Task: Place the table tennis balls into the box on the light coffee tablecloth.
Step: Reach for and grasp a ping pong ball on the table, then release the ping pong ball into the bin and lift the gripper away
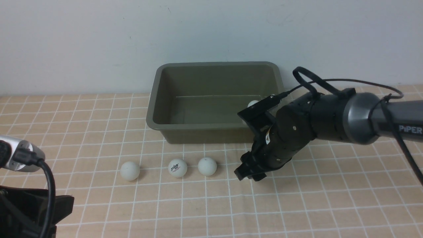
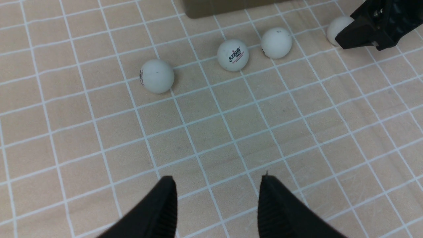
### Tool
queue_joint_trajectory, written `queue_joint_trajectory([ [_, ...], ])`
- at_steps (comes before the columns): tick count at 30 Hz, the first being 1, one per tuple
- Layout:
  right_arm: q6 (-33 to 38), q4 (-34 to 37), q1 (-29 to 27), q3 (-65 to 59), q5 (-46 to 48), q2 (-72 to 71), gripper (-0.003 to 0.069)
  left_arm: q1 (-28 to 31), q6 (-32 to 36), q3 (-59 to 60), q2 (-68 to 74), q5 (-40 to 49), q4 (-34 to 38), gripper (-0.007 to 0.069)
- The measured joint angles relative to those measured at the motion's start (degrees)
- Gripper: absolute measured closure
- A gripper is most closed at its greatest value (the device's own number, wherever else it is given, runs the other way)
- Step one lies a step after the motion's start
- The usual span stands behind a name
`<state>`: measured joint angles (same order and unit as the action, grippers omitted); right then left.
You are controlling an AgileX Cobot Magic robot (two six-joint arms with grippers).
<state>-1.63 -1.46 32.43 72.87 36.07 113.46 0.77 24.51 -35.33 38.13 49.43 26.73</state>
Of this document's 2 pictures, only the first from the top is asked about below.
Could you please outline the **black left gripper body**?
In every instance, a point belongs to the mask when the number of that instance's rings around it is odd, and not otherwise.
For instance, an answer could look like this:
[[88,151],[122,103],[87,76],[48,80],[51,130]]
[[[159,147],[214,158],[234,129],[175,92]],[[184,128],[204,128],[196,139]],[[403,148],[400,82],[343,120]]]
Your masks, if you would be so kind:
[[[2,238],[38,238],[47,212],[46,189],[1,186],[0,236]],[[47,238],[57,235],[57,223],[73,211],[74,197],[56,196],[55,209]]]

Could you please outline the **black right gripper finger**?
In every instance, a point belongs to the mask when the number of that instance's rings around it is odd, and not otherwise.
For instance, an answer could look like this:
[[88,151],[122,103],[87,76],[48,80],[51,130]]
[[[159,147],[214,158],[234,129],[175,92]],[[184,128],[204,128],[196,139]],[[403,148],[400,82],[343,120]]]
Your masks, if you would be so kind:
[[255,182],[261,181],[266,177],[267,177],[266,171],[254,171],[253,174],[252,174],[252,179]]
[[238,180],[241,181],[245,178],[252,179],[256,173],[256,161],[252,153],[245,153],[240,158],[241,164],[238,166],[234,173]]

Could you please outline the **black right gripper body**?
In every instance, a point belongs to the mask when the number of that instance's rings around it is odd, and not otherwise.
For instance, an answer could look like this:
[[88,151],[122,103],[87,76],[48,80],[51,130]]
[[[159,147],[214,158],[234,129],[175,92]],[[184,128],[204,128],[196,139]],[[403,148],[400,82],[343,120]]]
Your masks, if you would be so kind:
[[274,115],[276,122],[260,137],[254,137],[252,153],[256,171],[282,168],[294,155],[316,138],[311,125],[311,101],[291,102]]

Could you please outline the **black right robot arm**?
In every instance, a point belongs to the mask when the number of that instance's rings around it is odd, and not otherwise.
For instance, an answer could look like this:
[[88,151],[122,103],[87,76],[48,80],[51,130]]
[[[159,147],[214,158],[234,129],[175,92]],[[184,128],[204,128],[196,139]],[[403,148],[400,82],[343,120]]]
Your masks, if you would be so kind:
[[404,141],[422,142],[421,100],[389,102],[391,95],[380,99],[354,88],[337,95],[308,92],[272,115],[287,95],[270,95],[238,113],[254,134],[251,151],[234,171],[239,180],[262,180],[314,139],[368,145],[379,137],[395,138],[407,158]]

